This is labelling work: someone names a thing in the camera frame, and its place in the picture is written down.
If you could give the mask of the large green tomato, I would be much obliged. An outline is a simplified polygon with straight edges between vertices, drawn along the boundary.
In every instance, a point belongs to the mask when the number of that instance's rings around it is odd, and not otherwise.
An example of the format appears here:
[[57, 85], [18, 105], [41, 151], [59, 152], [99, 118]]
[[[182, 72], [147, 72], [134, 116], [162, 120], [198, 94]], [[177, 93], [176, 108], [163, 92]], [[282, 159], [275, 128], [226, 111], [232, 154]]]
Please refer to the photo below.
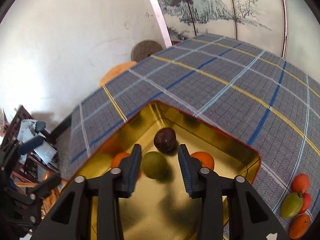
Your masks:
[[303, 206], [303, 198], [301, 192], [293, 192], [285, 197], [282, 202], [280, 214], [285, 219], [295, 217]]

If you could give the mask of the orange tangerine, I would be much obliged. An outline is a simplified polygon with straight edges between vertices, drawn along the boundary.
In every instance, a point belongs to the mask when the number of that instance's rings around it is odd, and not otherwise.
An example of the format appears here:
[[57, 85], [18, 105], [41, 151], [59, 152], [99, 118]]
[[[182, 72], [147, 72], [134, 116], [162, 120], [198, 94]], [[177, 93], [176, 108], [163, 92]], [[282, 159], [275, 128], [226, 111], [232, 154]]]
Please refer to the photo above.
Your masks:
[[301, 215], [297, 217], [289, 228], [289, 238], [300, 239], [306, 233], [310, 225], [310, 220], [311, 218], [309, 215]]
[[111, 162], [111, 169], [119, 167], [120, 162], [127, 157], [130, 157], [131, 154], [127, 153], [127, 152], [120, 152], [118, 154], [115, 155], [115, 157], [112, 159]]
[[214, 170], [215, 161], [214, 158], [207, 152], [194, 152], [190, 155], [200, 161], [202, 167], [207, 167], [210, 170]]

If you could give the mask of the red tomato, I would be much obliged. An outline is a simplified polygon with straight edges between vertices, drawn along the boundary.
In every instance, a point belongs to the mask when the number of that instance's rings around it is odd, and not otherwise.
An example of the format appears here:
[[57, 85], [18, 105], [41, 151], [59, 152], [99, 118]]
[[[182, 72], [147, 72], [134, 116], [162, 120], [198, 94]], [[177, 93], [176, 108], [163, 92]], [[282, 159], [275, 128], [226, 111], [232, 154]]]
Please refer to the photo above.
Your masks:
[[304, 212], [306, 212], [312, 202], [312, 197], [309, 193], [304, 193], [302, 195], [302, 199], [303, 199], [303, 205], [302, 205], [300, 211], [298, 212], [299, 214], [303, 214]]
[[296, 193], [306, 193], [310, 185], [310, 179], [309, 177], [304, 174], [300, 173], [295, 176], [292, 182], [292, 190]]

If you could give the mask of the small green tomato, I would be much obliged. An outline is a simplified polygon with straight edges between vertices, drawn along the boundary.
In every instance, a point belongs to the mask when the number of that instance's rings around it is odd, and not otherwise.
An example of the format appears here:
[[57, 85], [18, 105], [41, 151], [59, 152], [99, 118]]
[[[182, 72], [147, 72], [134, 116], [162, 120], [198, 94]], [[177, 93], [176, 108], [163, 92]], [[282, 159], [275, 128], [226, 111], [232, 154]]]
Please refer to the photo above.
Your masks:
[[166, 158], [156, 151], [147, 152], [142, 160], [144, 174], [156, 180], [163, 180], [168, 174], [168, 163]]

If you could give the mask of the dark wooden shelf rack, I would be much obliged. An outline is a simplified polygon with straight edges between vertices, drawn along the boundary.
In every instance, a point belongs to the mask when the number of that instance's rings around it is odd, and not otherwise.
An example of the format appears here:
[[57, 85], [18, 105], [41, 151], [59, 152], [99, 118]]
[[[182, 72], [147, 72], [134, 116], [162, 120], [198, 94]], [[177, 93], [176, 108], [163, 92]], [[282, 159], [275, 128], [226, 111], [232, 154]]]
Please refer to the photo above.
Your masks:
[[36, 227], [40, 224], [43, 200], [51, 195], [51, 191], [61, 184], [59, 174], [53, 174], [45, 181], [33, 187], [28, 195], [20, 194], [13, 189], [10, 175], [14, 171], [18, 160], [28, 155], [35, 148], [46, 142], [46, 138], [39, 135], [45, 131], [46, 124], [37, 121], [35, 125], [36, 137], [21, 142], [17, 139], [17, 129], [22, 127], [23, 121], [29, 121], [31, 115], [20, 106], [4, 137], [1, 146], [1, 213], [5, 221], [16, 226]]

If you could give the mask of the gold metal tray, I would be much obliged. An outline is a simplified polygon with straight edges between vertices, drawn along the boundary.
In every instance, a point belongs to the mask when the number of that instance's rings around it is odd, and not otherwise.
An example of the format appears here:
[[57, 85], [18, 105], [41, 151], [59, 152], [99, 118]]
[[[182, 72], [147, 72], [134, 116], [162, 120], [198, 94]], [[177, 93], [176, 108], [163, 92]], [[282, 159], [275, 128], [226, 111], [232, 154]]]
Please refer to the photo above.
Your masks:
[[252, 183], [261, 165], [256, 150], [220, 129], [161, 101], [146, 104], [72, 173], [88, 179], [102, 176], [118, 153], [130, 153], [135, 144], [143, 154], [156, 154], [142, 165], [132, 196], [119, 200], [125, 239], [196, 238], [201, 201], [185, 191], [177, 148], [162, 153], [153, 143], [166, 127], [175, 131], [176, 143], [184, 144], [189, 153], [210, 154], [214, 171], [222, 177], [243, 176]]

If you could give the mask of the grey plaid tablecloth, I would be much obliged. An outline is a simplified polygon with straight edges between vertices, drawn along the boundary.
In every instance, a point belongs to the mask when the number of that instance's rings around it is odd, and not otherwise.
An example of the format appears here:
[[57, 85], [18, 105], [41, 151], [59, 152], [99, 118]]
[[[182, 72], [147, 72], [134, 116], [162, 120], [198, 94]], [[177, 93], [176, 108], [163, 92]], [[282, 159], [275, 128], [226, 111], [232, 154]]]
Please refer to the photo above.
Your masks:
[[276, 213], [294, 176], [307, 174], [308, 213], [317, 217], [319, 83], [268, 51], [219, 35], [200, 35], [148, 57], [76, 106], [65, 177], [152, 100], [255, 148], [263, 163], [254, 187]]

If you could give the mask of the dark purple passion fruit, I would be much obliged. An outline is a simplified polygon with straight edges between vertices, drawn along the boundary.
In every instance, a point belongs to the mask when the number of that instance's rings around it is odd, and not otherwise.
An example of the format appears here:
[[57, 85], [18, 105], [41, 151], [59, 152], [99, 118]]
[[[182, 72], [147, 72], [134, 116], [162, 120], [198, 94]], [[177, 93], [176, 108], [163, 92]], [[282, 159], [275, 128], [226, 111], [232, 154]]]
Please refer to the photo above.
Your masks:
[[156, 133], [153, 144], [159, 151], [167, 153], [175, 147], [176, 141], [176, 132], [170, 127], [165, 127]]

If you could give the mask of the orange round cushion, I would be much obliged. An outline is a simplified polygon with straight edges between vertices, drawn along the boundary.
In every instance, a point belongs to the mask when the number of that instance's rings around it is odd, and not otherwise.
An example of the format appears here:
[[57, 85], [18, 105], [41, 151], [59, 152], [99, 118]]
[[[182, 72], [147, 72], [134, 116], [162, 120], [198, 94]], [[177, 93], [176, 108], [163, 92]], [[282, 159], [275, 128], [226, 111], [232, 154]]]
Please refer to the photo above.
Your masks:
[[118, 77], [123, 72], [127, 71], [129, 68], [135, 66], [137, 64], [136, 61], [129, 61], [119, 65], [114, 66], [111, 68], [99, 81], [99, 86], [102, 87], [109, 81], [113, 80], [114, 78]]

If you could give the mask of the landscape painted folding screen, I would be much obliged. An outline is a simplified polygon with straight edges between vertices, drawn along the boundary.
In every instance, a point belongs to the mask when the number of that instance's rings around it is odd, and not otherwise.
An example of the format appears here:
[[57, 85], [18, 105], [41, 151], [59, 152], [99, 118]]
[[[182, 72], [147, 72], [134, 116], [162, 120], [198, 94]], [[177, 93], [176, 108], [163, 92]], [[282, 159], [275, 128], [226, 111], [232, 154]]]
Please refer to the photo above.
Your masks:
[[319, 79], [319, 21], [304, 0], [158, 0], [173, 41], [219, 34], [268, 50]]

